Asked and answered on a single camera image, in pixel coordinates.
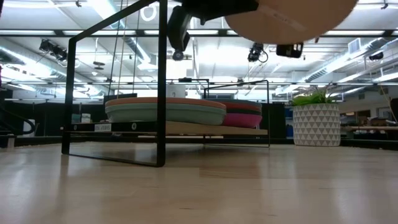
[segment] label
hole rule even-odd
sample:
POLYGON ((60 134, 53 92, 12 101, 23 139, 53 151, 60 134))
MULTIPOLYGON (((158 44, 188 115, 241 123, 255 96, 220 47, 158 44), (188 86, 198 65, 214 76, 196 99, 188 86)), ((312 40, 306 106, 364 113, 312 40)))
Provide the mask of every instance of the label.
POLYGON ((112 124, 96 124, 94 125, 94 132, 109 132, 112 131, 112 124))
POLYGON ((271 16, 271 17, 277 19, 277 20, 283 22, 284 24, 287 24, 287 25, 293 27, 297 31, 307 30, 307 28, 305 26, 299 24, 297 21, 289 18, 286 15, 283 15, 282 13, 276 11, 275 9, 271 9, 268 6, 261 5, 261 6, 259 6, 258 11, 266 14, 267 16, 271 16))

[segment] black metal frame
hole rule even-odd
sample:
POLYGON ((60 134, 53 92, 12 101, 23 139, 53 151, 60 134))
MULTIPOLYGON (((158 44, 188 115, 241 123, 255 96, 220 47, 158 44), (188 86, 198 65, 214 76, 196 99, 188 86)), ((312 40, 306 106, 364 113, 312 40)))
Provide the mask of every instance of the black metal frame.
MULTIPOLYGON (((117 12, 111 17, 101 21, 100 23, 90 27, 89 29, 79 33, 78 35, 72 37, 69 40, 69 48, 68 48, 68 67, 67 67, 67 81, 66 81, 66 94, 65 94, 65 112, 64 112, 64 128, 63 128, 63 136, 62 136, 62 154, 70 155, 70 156, 80 156, 91 159, 104 159, 109 161, 116 162, 126 162, 130 164, 137 164, 142 166, 152 166, 152 167, 162 167, 165 164, 165 144, 167 142, 173 143, 193 143, 200 142, 205 143, 204 140, 210 143, 216 144, 261 144, 267 141, 268 147, 271 143, 269 133, 268 140, 266 139, 250 139, 250 142, 246 142, 247 139, 166 139, 166 59, 167 59, 167 0, 159 0, 160 9, 159 9, 159 67, 158 67, 158 82, 157 82, 157 122, 127 122, 127 123, 111 123, 108 129, 109 132, 117 132, 117 133, 129 133, 129 134, 140 134, 140 133, 151 133, 155 135, 155 138, 134 138, 134 137, 111 137, 105 138, 107 141, 117 141, 117 142, 155 142, 157 145, 156 149, 156 162, 141 162, 130 159, 120 159, 113 157, 105 157, 105 156, 89 156, 84 154, 76 154, 70 152, 70 143, 73 140, 71 138, 71 133, 81 132, 81 133, 94 133, 96 128, 99 127, 97 125, 104 124, 72 124, 72 104, 73 104, 73 85, 74 85, 74 76, 75 76, 75 57, 76 57, 76 44, 79 40, 82 40, 86 37, 92 37, 92 34, 97 32, 98 30, 104 29, 105 27, 117 22, 118 20, 137 12, 143 7, 152 4, 156 0, 139 0, 134 4, 128 6, 122 11, 117 12)), ((187 80, 178 80, 179 82, 191 82, 191 81, 206 81, 208 91, 213 88, 222 88, 225 86, 216 86, 210 87, 209 79, 187 79, 187 80)), ((269 96, 269 82, 267 80, 262 80, 258 82, 251 82, 247 84, 255 84, 260 82, 267 83, 267 95, 269 96)), ((88 137, 90 139, 97 139, 97 141, 101 141, 102 137, 88 137)))
MULTIPOLYGON (((214 90, 214 89, 217 89, 217 88, 223 88, 223 87, 229 87, 229 86, 243 86, 243 85, 256 85, 256 84, 258 84, 258 83, 267 83, 267 104, 269 104, 269 81, 268 80, 259 80, 259 81, 254 81, 254 82, 242 82, 242 83, 234 83, 234 84, 229 84, 229 85, 220 85, 220 86, 213 86, 213 87, 209 87, 208 86, 208 88, 205 88, 204 89, 204 92, 203 92, 203 98, 204 99, 206 99, 207 97, 209 97, 209 95, 210 95, 210 90, 214 90)), ((267 107, 267 114, 268 114, 268 135, 267 135, 267 137, 268 137, 268 146, 260 146, 260 147, 267 147, 268 149, 270 148, 270 146, 271 146, 271 135, 270 135, 270 123, 269 123, 269 107, 267 107)), ((207 142, 207 139, 205 138, 205 136, 203 137, 203 141, 204 142, 207 142)), ((227 141, 226 141, 226 143, 224 143, 224 144, 235 144, 234 143, 235 141, 234 141, 234 139, 228 139, 227 141)))
MULTIPOLYGON (((2 34, 0 33, 0 37, 66 37, 66 38, 71 38, 74 37, 75 35, 73 34, 67 34, 69 31, 75 31, 75 32, 81 32, 81 29, 0 29, 3 31, 9 31, 8 34, 2 34), (28 31, 50 31, 53 32, 54 34, 13 34, 13 31, 16 30, 28 30, 28 31)), ((233 33, 231 29, 204 29, 206 31, 217 31, 214 34, 190 34, 191 37, 239 37, 238 34, 233 33)), ((367 30, 380 30, 383 31, 382 34, 359 34, 359 35, 353 35, 353 34, 323 34, 319 36, 320 38, 357 38, 357 37, 372 37, 372 38, 378 38, 378 37, 398 37, 398 29, 333 29, 332 31, 367 31, 367 30)), ((124 35, 125 37, 158 37, 159 34, 150 34, 151 31, 158 31, 157 29, 126 29, 126 32, 135 32, 135 34, 126 34, 124 35)), ((122 37, 123 34, 111 34, 111 35, 104 35, 104 34, 93 34, 90 37, 122 37)))
POLYGON ((97 23, 89 29, 79 33, 69 40, 68 47, 68 68, 67 68, 67 85, 65 94, 65 111, 64 111, 64 130, 62 136, 62 154, 71 156, 88 157, 92 159, 105 159, 116 162, 128 162, 131 164, 138 164, 152 167, 162 167, 165 164, 165 144, 166 144, 166 59, 167 59, 167 0, 159 0, 159 67, 158 67, 158 82, 157 82, 157 123, 155 130, 157 131, 156 144, 157 156, 156 163, 130 161, 125 159, 85 156, 81 154, 70 153, 70 141, 72 131, 72 104, 73 104, 73 84, 75 79, 75 57, 76 45, 79 40, 90 37, 95 32, 110 26, 111 24, 125 18, 146 7, 156 0, 139 0, 134 4, 128 6, 108 17, 107 19, 97 23))

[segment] air duct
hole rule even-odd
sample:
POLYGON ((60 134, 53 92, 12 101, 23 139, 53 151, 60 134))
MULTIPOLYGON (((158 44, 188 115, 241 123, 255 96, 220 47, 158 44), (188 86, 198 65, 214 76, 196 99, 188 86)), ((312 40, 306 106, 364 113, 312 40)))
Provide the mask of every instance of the air duct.
MULTIPOLYGON (((361 46, 358 51, 355 52, 350 52, 349 50, 345 50, 342 53, 339 53, 338 55, 334 56, 333 58, 329 59, 326 61, 323 65, 320 67, 313 69, 308 72, 308 75, 305 77, 301 78, 300 80, 297 80, 297 82, 311 82, 321 76, 327 75, 331 72, 334 72, 335 70, 342 68, 352 62, 354 62, 353 59, 356 59, 358 57, 367 57, 370 54, 373 54, 375 51, 379 50, 380 48, 388 45, 389 43, 397 40, 396 38, 393 37, 388 37, 388 38, 377 38, 372 41, 369 41, 367 43, 362 42, 361 46)), ((279 87, 275 90, 276 95, 279 94, 284 94, 291 92, 292 90, 295 90, 297 88, 296 85, 289 85, 289 86, 284 86, 284 87, 279 87)))
MULTIPOLYGON (((93 9, 101 16, 103 19, 112 16, 117 13, 118 10, 114 5, 112 0, 88 0, 93 9)), ((115 22, 109 26, 112 29, 117 30, 120 28, 121 30, 127 29, 126 25, 122 20, 119 22, 115 22)), ((156 65, 157 59, 155 55, 148 54, 132 37, 122 37, 122 40, 130 47, 130 49, 137 55, 139 61, 141 63, 149 63, 152 65, 156 65)))
POLYGON ((334 57, 332 60, 329 60, 328 62, 324 63, 321 68, 318 68, 316 70, 312 70, 309 72, 309 77, 306 77, 305 82, 312 82, 314 79, 319 78, 323 75, 329 74, 339 68, 344 67, 348 63, 352 62, 352 59, 358 58, 358 57, 367 57, 369 54, 372 54, 374 51, 379 50, 380 48, 384 47, 387 45, 389 42, 395 40, 395 38, 377 38, 369 43, 363 45, 364 47, 361 48, 361 50, 358 53, 349 53, 349 50, 345 50, 344 52, 340 53, 336 57, 334 57))

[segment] shelf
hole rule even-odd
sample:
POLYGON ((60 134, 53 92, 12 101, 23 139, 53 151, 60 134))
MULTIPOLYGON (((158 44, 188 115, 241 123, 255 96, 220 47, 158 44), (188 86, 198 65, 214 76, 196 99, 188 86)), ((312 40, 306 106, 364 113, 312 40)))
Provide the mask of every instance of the shelf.
MULTIPOLYGON (((137 121, 126 123, 79 123, 71 124, 71 133, 137 133, 137 134, 156 134, 157 123, 154 121, 137 121)), ((227 126, 215 126, 205 124, 192 124, 181 122, 166 122, 166 135, 209 135, 219 136, 225 134, 236 135, 268 135, 268 130, 235 128, 227 126)))
POLYGON ((378 131, 398 131, 398 127, 394 126, 345 126, 341 127, 343 131, 357 131, 357 130, 378 130, 378 131))

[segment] wooden platform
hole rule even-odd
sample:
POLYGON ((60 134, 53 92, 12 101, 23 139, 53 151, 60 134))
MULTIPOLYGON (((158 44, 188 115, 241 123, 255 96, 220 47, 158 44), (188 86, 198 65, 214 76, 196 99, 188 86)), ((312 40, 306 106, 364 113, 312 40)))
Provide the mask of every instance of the wooden platform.
POLYGON ((393 127, 393 126, 345 126, 345 127, 341 127, 341 130, 343 130, 343 131, 357 131, 357 130, 398 131, 398 127, 393 127))
MULTIPOLYGON (((71 144, 73 151, 148 144, 71 144)), ((60 145, 0 151, 0 223, 396 224, 398 152, 168 145, 163 168, 62 156, 60 145)))
MULTIPOLYGON (((104 125, 112 123, 81 123, 81 124, 73 124, 73 125, 104 125)), ((72 133, 93 133, 94 131, 71 131, 72 133)), ((155 135, 156 131, 101 131, 102 133, 137 133, 137 134, 152 134, 155 135)), ((216 126, 216 125, 205 125, 205 124, 192 124, 192 123, 182 123, 182 122, 173 122, 166 121, 166 135, 207 135, 207 136, 220 136, 220 135, 228 135, 228 134, 237 134, 237 135, 267 135, 268 130, 263 129, 252 129, 252 128, 235 128, 228 126, 216 126)))
POLYGON ((204 124, 191 124, 181 122, 166 122, 166 134, 196 134, 196 135, 224 135, 224 134, 247 134, 267 135, 268 130, 235 128, 227 126, 214 126, 204 124))

